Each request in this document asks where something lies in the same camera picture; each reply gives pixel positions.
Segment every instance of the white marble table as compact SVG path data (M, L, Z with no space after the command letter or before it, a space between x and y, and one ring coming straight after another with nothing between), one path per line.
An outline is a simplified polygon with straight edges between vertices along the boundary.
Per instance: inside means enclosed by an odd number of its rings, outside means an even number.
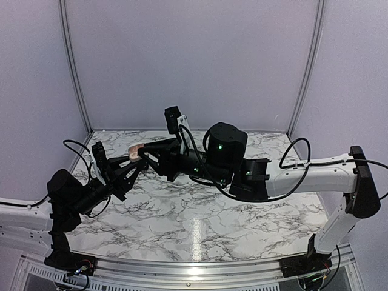
M193 132L199 148L203 132ZM249 133L246 158L280 159L290 144L284 134ZM107 157L130 144L172 137L167 132L96 132ZM296 159L295 151L290 153ZM80 161L73 174L87 181ZM93 213L102 209L97 206ZM174 183L150 169L141 173L127 200L112 195L97 218L82 217L67 234L72 250L149 261L240 261L305 252L307 241L326 222L316 193L297 193L270 204L249 204L179 176Z

